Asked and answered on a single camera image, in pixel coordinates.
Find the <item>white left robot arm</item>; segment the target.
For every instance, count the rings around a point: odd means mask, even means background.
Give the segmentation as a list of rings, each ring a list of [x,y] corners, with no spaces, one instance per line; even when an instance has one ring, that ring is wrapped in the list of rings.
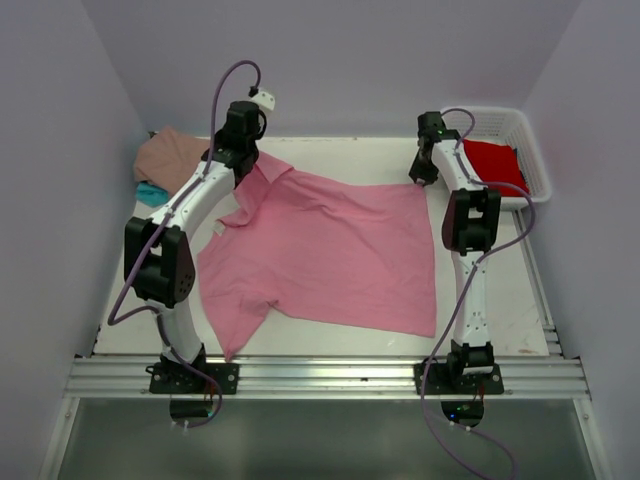
[[[207,367],[197,361],[204,355],[203,343],[189,306],[196,280],[190,241],[213,207],[251,172],[259,157],[257,142],[274,109],[275,97],[266,91],[231,103],[222,128],[185,185],[156,213],[133,217],[125,226],[121,293],[132,289],[144,305],[120,317],[112,312],[108,323],[150,312],[160,333],[162,356],[177,363],[172,379],[185,392],[201,390],[208,379]]]

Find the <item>pink polo shirt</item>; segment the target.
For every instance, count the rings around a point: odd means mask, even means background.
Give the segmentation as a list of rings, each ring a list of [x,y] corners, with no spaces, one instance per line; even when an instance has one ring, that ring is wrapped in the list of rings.
[[[199,291],[226,358],[277,310],[289,317],[431,337],[435,248],[424,191],[355,186],[261,154],[199,253]]]

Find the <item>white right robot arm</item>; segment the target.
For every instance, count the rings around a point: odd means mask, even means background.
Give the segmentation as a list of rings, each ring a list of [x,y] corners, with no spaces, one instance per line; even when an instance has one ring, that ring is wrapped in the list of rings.
[[[441,238],[451,253],[456,295],[450,352],[442,362],[425,362],[427,394],[462,395],[497,382],[486,314],[486,269],[483,256],[497,238],[501,194],[485,185],[466,156],[463,137],[446,126],[443,114],[427,111],[417,118],[418,152],[409,171],[416,184],[442,179],[450,196]]]

